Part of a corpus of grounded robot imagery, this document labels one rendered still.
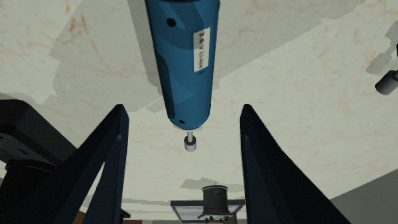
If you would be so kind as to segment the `grey metal bracket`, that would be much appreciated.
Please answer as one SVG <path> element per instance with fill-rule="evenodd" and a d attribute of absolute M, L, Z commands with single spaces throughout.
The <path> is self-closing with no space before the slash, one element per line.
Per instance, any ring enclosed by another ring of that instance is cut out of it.
<path fill-rule="evenodd" d="M 202 215 L 198 216 L 199 220 L 205 220 L 205 218 L 210 218 L 212 216 L 214 220 L 223 220 L 223 224 L 237 224 L 237 215 L 236 213 L 223 213 L 223 212 L 205 212 Z M 223 217 L 228 216 L 228 221 L 225 221 Z"/>

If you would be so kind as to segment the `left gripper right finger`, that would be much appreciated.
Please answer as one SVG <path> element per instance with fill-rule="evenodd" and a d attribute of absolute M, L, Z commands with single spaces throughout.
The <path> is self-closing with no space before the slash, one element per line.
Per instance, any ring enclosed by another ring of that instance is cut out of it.
<path fill-rule="evenodd" d="M 240 115 L 240 142 L 247 224 L 351 224 L 284 153 L 250 104 Z"/>

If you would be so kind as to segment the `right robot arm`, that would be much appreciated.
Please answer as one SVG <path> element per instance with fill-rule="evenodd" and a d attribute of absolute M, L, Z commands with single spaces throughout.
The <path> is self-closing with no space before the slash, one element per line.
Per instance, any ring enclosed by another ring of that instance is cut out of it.
<path fill-rule="evenodd" d="M 127 216 L 126 216 L 127 215 Z M 131 217 L 131 215 L 129 215 L 128 213 L 126 213 L 126 212 L 124 212 L 123 210 L 121 210 L 121 213 L 120 213 L 120 223 L 119 224 L 123 224 L 123 218 L 130 218 Z"/>

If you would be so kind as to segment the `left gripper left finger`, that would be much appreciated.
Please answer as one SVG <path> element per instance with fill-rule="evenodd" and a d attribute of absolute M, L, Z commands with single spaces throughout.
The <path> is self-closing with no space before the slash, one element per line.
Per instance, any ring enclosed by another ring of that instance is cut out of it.
<path fill-rule="evenodd" d="M 102 165 L 82 224 L 119 224 L 128 133 L 129 116 L 124 105 L 117 104 L 82 145 L 4 215 L 0 224 L 73 224 Z"/>

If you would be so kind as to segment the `dark grey cylinder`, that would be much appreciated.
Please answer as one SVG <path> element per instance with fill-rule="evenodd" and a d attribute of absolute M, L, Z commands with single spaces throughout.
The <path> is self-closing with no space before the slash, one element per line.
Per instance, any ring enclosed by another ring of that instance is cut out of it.
<path fill-rule="evenodd" d="M 223 212 L 228 213 L 228 187 L 222 185 L 211 185 L 202 188 L 203 192 L 203 213 Z"/>

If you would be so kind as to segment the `dark blue nut driver barrel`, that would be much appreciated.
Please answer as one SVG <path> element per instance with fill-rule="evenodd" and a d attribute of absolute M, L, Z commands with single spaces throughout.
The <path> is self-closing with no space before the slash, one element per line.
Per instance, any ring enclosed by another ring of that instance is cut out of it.
<path fill-rule="evenodd" d="M 220 0 L 145 0 L 169 120 L 196 149 L 210 115 Z"/>

